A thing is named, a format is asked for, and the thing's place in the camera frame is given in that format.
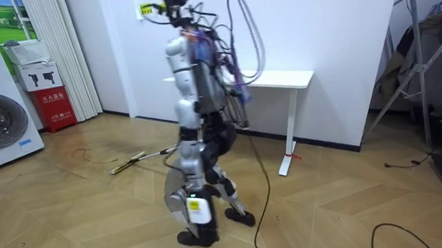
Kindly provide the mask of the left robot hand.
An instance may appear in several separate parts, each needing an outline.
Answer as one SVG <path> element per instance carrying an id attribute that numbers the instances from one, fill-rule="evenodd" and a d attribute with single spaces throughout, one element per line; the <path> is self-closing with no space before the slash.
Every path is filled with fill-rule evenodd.
<path id="1" fill-rule="evenodd" d="M 208 224 L 213 218 L 206 198 L 192 194 L 186 199 L 189 220 L 194 224 Z"/>

